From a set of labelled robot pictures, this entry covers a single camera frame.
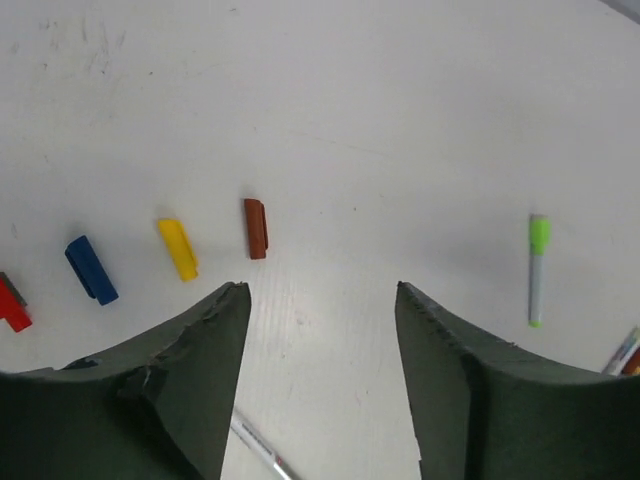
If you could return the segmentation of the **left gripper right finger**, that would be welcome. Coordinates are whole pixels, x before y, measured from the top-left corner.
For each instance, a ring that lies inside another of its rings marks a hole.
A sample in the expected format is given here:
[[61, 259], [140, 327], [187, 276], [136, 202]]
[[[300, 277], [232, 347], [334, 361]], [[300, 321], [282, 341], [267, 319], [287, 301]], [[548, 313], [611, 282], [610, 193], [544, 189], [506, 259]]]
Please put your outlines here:
[[562, 364], [410, 283], [395, 319], [425, 479], [635, 479], [639, 380]]

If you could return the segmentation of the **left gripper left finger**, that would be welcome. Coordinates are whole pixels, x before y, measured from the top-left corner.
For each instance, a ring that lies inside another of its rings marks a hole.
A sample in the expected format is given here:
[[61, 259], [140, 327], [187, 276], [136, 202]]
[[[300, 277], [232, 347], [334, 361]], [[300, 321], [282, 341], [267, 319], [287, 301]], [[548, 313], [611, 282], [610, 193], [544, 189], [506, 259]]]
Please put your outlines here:
[[244, 283], [62, 369], [1, 376], [5, 479], [217, 479], [251, 313]]

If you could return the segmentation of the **yellow pen cap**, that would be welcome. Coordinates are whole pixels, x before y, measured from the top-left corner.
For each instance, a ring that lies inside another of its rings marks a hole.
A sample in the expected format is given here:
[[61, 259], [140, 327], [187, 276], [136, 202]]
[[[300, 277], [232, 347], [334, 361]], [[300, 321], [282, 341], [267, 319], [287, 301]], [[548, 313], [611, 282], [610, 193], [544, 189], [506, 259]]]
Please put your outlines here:
[[177, 219], [161, 218], [156, 225], [180, 279], [183, 282], [196, 279], [198, 259], [182, 223]]

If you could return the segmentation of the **blue pen cap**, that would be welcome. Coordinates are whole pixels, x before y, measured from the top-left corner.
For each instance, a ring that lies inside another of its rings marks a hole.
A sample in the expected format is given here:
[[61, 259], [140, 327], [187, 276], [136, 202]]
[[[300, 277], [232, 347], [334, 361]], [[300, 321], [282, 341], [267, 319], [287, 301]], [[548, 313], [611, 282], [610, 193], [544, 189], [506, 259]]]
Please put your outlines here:
[[108, 305], [119, 298], [86, 235], [79, 236], [70, 242], [64, 254], [90, 298], [96, 300], [101, 306]]

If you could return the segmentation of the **red pen cap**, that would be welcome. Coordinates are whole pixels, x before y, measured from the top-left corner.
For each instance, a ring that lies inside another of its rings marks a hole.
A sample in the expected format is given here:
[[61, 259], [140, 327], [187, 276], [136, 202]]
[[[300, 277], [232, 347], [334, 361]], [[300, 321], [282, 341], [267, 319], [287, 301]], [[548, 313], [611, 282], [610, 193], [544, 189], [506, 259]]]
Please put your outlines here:
[[5, 272], [1, 273], [1, 318], [19, 333], [32, 325], [27, 303]]

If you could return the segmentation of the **light green cap marker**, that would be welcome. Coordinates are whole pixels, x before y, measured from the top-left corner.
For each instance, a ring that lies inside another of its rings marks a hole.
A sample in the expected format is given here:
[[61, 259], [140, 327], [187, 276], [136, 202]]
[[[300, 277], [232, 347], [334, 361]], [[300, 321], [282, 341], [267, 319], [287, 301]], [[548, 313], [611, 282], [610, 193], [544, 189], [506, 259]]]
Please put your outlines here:
[[541, 214], [529, 217], [529, 295], [528, 323], [539, 327], [542, 318], [544, 255], [551, 239], [551, 222]]

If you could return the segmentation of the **brown pen cap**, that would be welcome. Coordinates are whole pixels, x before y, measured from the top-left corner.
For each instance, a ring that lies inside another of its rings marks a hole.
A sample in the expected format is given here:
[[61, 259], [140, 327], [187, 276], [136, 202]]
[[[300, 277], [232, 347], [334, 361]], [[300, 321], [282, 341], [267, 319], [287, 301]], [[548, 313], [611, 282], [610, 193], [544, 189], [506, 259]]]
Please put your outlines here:
[[253, 198], [243, 200], [249, 256], [252, 260], [266, 258], [269, 245], [264, 204]]

